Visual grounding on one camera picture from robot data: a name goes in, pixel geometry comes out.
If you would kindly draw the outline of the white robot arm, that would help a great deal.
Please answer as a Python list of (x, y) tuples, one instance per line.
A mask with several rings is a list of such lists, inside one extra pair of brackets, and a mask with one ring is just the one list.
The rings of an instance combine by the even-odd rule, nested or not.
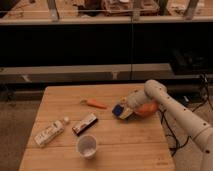
[(163, 105), (202, 151), (200, 171), (213, 171), (213, 126), (172, 98), (156, 80), (147, 80), (141, 90), (130, 93), (127, 105), (136, 109), (151, 100)]

